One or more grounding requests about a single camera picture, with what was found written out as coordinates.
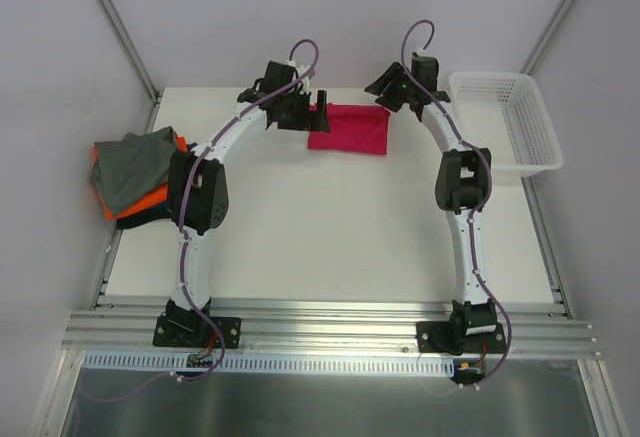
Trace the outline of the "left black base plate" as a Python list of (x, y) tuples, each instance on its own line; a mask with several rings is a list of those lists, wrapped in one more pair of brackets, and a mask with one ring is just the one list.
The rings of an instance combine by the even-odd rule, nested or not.
[(193, 309), (175, 307), (170, 301), (156, 321), (152, 345), (161, 348), (205, 348), (213, 342), (215, 348), (220, 348), (220, 340), (223, 340), (226, 348), (237, 349), (242, 319), (220, 316), (210, 316), (209, 319), (216, 325), (221, 337)]

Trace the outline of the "black t shirt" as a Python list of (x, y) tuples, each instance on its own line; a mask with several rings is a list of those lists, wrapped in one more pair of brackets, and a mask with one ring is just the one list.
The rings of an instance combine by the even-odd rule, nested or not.
[(137, 228), (148, 223), (171, 219), (171, 212), (166, 207), (148, 208), (141, 212), (116, 220), (117, 230)]

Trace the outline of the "white plastic basket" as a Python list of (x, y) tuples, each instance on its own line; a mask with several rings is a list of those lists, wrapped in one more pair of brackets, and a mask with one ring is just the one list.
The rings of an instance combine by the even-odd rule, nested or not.
[(451, 100), (461, 133), (492, 154), (502, 179), (528, 178), (564, 163), (551, 118), (536, 81), (511, 72), (454, 72)]

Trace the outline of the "pink t shirt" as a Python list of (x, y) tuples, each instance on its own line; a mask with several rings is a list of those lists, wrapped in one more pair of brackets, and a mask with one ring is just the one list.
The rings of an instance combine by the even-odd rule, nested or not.
[(388, 153), (391, 113), (372, 105), (329, 104), (329, 132), (310, 132), (307, 148), (373, 156)]

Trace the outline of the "aluminium rail frame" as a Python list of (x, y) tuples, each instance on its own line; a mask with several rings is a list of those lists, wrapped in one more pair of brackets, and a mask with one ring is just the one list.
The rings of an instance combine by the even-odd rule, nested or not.
[[(240, 91), (165, 88), (154, 130), (173, 125), (206, 139)], [(415, 324), (445, 317), (455, 285), (449, 228), (433, 197), (435, 142), (407, 110), (391, 117), (386, 157), (308, 152), (305, 137), (271, 129), (227, 167), (213, 314), (242, 319), (247, 353), (414, 357)], [(569, 318), (549, 283), (530, 192), (518, 179), (500, 184), (483, 232), (490, 288), (513, 322), (510, 357), (600, 360), (591, 323)], [(151, 350), (176, 270), (171, 227), (120, 234), (95, 308), (72, 314), (63, 347)]]

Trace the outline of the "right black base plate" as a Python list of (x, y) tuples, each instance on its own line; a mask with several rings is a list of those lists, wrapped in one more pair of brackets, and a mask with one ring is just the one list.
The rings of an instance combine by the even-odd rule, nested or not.
[(492, 332), (464, 335), (448, 321), (421, 321), (416, 323), (416, 340), (420, 353), (497, 355), (507, 350), (507, 339), (500, 323)]

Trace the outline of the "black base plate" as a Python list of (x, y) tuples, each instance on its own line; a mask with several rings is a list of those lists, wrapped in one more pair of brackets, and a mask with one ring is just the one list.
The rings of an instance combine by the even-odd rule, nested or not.
[(152, 345), (161, 348), (205, 348), (213, 342), (215, 348), (220, 348), (220, 340), (223, 340), (226, 348), (237, 349), (242, 319), (220, 316), (210, 316), (209, 319), (216, 325), (221, 337), (193, 309), (175, 307), (170, 301), (156, 321)]
[(492, 332), (464, 335), (448, 321), (421, 321), (416, 323), (416, 340), (420, 353), (497, 355), (507, 350), (507, 339), (500, 323)]

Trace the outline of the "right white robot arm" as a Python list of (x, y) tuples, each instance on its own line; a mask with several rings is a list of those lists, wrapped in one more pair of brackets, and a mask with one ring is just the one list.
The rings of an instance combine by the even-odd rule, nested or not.
[(449, 97), (437, 89), (438, 73), (435, 58), (415, 53), (409, 66), (392, 63), (365, 91), (391, 112), (407, 106), (441, 151), (435, 200), (451, 231), (458, 293), (447, 338), (456, 350), (467, 352), (497, 328), (482, 244), (483, 211), (492, 192), (491, 153), (464, 136)]

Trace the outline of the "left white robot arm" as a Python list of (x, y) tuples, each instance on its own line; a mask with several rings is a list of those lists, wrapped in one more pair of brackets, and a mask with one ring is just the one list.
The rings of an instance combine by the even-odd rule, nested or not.
[(165, 316), (188, 345), (210, 332), (210, 271), (214, 233), (229, 211), (225, 166), (249, 140), (271, 125), (283, 130), (327, 132), (327, 93), (310, 105), (315, 66), (269, 62), (265, 75), (237, 97), (230, 120), (208, 140), (171, 157), (168, 204), (179, 235), (175, 289)]

